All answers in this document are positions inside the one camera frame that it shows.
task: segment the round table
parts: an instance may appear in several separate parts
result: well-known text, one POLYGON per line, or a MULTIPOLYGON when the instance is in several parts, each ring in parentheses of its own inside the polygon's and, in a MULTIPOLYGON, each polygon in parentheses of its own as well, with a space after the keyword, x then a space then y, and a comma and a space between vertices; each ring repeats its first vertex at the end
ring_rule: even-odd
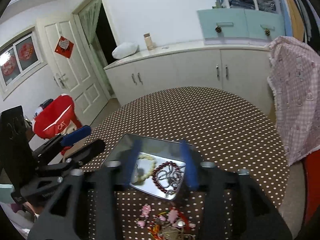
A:
MULTIPOLYGON (((158 91, 121 107, 101 123, 85 144, 96 139, 106 143, 105 151, 83 166, 84 171, 100 168, 104 159, 124 133, 181 140, 193 144, 205 161, 220 169, 237 172, 248 169, 273 204, 279 208, 289 176, 285 153, 275 127, 256 106, 234 94, 204 87, 183 87, 158 91)), ((226 199, 226 239, 232 220, 226 199)), ((150 216, 168 210, 170 204, 140 191, 116 192, 124 239, 151 240, 147 228, 139 228, 135 219, 145 203, 151 205, 150 216)), ((190 192, 180 206, 189 220, 201 224, 204 193, 190 192)), ((90 233, 94 239, 94 217, 90 233)))

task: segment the pink checkered blanket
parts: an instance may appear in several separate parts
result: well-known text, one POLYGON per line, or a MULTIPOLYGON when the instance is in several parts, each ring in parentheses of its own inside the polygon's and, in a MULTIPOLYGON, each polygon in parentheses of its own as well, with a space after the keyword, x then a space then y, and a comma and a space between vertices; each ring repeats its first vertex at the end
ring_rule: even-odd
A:
POLYGON ((320 56, 293 37, 280 36, 268 48, 276 128, 292 165, 320 149, 320 56))

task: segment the cabinet door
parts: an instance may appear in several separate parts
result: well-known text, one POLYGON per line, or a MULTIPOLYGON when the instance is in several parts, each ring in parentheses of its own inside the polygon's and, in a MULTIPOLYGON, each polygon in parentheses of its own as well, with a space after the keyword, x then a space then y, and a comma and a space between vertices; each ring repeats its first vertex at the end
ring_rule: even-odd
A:
POLYGON ((136 63, 137 82, 145 95, 177 87, 177 71, 171 55, 140 60, 136 63))
POLYGON ((284 36, 284 19, 281 14, 244 10, 248 23, 249 38, 272 41, 278 36, 284 36))
POLYGON ((210 38, 248 38, 248 26, 244 9, 216 8, 197 11, 203 37, 210 38))
POLYGON ((144 95, 143 86, 136 75, 136 63, 128 63, 106 70, 121 106, 144 95))
POLYGON ((221 60, 224 68, 223 89, 241 96, 269 114, 273 96, 267 82, 271 71, 268 52, 221 50, 221 60))
POLYGON ((221 60, 218 49, 176 53, 172 55, 172 59, 178 70, 179 87, 222 88, 221 60))

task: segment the white pillow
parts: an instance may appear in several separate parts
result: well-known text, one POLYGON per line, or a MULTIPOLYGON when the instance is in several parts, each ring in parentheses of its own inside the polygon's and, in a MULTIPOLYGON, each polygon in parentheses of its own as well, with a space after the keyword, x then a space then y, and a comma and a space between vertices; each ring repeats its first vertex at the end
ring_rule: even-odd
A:
POLYGON ((116 59, 121 59, 135 54, 137 48, 138 45, 136 44, 133 44, 131 42, 124 42, 115 48, 115 50, 112 52, 112 56, 116 59))

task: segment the metal tray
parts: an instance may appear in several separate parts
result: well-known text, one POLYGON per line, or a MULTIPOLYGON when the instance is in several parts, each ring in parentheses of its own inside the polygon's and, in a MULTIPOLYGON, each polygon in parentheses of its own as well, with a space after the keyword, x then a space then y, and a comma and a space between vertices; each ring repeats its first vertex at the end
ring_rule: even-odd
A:
MULTIPOLYGON (((175 162, 178 166, 185 165, 180 154, 179 142, 160 140, 129 133, 126 133, 121 137, 121 139, 117 142, 116 146, 111 150, 108 157, 103 162, 118 160, 119 154, 123 151, 131 149, 133 142, 137 139, 142 141, 142 148, 140 153, 149 154, 152 157, 154 157, 156 159, 156 167, 167 161, 175 162)), ((148 172, 150 168, 150 161, 137 160, 137 164, 138 169, 141 169, 140 172, 148 172)), ((183 173, 182 178, 180 180, 180 185, 178 186, 176 193, 173 195, 166 195, 161 190, 159 190, 157 186, 153 183, 152 177, 149 177, 140 185, 131 183, 130 186, 162 199, 174 200, 183 183, 184 168, 182 168, 181 170, 183 171, 183 173)))

